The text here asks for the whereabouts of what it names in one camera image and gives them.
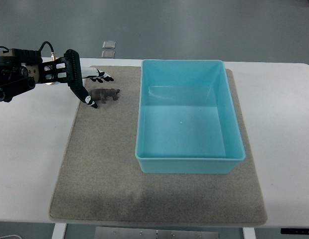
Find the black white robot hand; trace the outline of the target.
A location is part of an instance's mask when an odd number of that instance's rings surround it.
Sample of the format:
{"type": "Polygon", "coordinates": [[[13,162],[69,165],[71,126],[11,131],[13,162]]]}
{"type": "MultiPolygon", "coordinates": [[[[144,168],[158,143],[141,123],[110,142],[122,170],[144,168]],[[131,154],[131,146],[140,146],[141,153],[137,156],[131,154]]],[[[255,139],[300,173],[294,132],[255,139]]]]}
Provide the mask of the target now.
{"type": "Polygon", "coordinates": [[[68,49],[63,57],[45,62],[44,73],[44,79],[48,83],[65,83],[81,102],[95,109],[98,107],[83,86],[80,57],[77,51],[68,49]]]}

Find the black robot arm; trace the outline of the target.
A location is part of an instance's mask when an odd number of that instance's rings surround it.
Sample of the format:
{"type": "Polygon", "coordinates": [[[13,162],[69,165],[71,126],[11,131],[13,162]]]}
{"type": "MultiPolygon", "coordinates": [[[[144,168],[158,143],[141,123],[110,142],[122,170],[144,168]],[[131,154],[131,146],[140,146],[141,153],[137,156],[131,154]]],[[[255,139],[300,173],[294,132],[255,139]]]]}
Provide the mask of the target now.
{"type": "Polygon", "coordinates": [[[37,51],[0,46],[0,102],[8,103],[13,97],[34,89],[36,84],[54,84],[53,75],[44,75],[45,70],[53,69],[42,64],[41,52],[45,45],[50,47],[51,59],[55,60],[54,49],[48,41],[37,51]]]}

